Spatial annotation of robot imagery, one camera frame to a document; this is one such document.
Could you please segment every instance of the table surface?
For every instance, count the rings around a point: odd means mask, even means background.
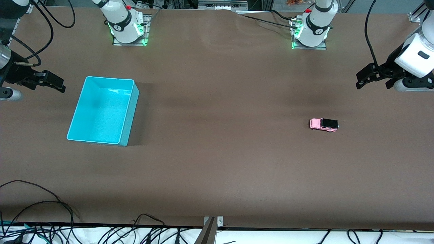
[[[70,23],[69,8],[52,12]],[[434,228],[433,94],[384,82],[355,88],[372,61],[365,15],[338,14],[327,50],[310,51],[292,50],[284,27],[226,10],[162,10],[146,47],[112,46],[98,9],[76,14],[71,29],[54,24],[40,55],[39,70],[62,77],[66,93],[18,87],[23,101],[1,103],[2,182],[48,187],[81,222],[128,223],[147,212],[180,225],[222,215],[244,227]],[[380,62],[416,26],[405,15],[372,15]],[[49,29],[34,10],[16,35],[39,49]],[[128,147],[66,140],[87,76],[136,81]],[[310,130],[318,117],[339,120],[339,130]],[[15,183],[0,199],[11,218],[50,196]],[[69,221],[51,205],[20,220]]]

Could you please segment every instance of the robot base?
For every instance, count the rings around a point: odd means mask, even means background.
[[[299,30],[300,22],[297,19],[292,19],[289,21],[290,26],[295,26],[297,29],[291,29],[291,39],[292,39],[292,48],[293,49],[307,49],[307,50],[326,50],[326,41],[322,41],[318,46],[310,47],[303,45],[298,39],[294,37],[295,33]]]
[[[113,45],[114,46],[147,46],[149,31],[151,29],[151,23],[149,22],[150,20],[151,20],[150,14],[143,14],[142,23],[147,23],[146,25],[139,27],[139,29],[143,28],[143,36],[139,37],[137,40],[135,40],[132,43],[121,43],[113,36]]]

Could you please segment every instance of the toy car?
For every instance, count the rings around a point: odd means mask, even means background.
[[[333,119],[311,119],[309,127],[312,130],[322,130],[327,132],[335,132],[338,130],[339,125],[337,120]]]

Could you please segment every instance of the silver cylinder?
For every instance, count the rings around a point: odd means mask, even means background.
[[[11,51],[0,43],[0,69],[4,68],[10,60]]]

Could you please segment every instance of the blue plastic bin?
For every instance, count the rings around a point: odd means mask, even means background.
[[[132,79],[86,77],[66,138],[125,147],[138,94]]]

